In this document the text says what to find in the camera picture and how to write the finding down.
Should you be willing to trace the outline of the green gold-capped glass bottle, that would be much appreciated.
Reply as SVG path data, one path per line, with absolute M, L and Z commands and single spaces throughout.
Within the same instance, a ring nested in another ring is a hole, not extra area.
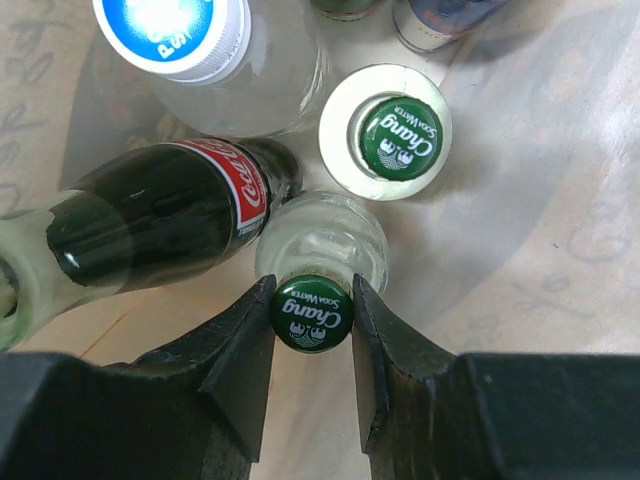
M 336 21 L 360 20 L 382 3 L 382 0 L 311 0 L 322 15 Z

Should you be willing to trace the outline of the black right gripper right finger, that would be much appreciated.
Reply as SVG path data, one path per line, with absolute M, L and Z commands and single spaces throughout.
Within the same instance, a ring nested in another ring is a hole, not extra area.
M 456 355 L 396 315 L 361 275 L 353 282 L 352 352 L 362 451 L 424 432 L 435 377 Z

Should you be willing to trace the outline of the red bull can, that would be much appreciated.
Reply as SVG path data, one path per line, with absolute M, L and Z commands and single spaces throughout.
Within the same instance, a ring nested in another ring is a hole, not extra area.
M 397 0 L 392 17 L 402 43 L 426 53 L 465 36 L 508 4 L 508 0 Z

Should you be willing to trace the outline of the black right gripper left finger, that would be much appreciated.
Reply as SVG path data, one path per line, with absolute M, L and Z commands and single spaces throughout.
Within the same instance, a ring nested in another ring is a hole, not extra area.
M 107 366 L 110 462 L 258 462 L 274 291 L 267 275 L 195 329 L 131 363 Z

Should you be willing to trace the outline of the clear water bottle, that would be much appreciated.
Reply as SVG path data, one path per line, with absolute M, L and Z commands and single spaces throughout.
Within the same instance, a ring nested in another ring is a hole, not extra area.
M 307 1 L 95 1 L 111 47 L 161 102 L 209 135 L 304 129 L 322 107 L 330 64 Z

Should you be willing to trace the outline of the beige canvas tote bag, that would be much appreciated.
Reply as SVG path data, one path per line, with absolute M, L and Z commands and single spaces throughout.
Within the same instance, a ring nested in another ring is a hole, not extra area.
M 420 194 L 373 202 L 388 306 L 452 352 L 639 350 L 639 5 L 514 1 L 428 54 L 390 2 L 317 21 L 333 75 L 398 63 L 436 83 L 453 144 Z M 87 1 L 1 5 L 1 208 L 38 207 L 187 129 Z

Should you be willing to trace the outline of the dark cola bottle red cap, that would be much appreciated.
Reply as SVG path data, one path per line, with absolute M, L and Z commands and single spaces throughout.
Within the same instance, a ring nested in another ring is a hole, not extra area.
M 49 203 L 4 215 L 2 348 L 78 306 L 207 272 L 301 186 L 277 141 L 197 138 L 130 151 Z

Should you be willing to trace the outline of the clear Chang soda bottle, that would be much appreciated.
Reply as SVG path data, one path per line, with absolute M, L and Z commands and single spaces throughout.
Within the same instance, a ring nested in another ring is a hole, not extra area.
M 268 221 L 256 249 L 255 273 L 277 287 L 270 322 L 280 340 L 306 354 L 330 350 L 354 321 L 353 278 L 382 293 L 389 275 L 388 241 L 361 202 L 335 192 L 307 192 Z
M 442 170 L 452 145 L 438 86 L 408 66 L 360 68 L 331 92 L 318 125 L 322 161 L 346 191 L 373 201 L 411 197 Z

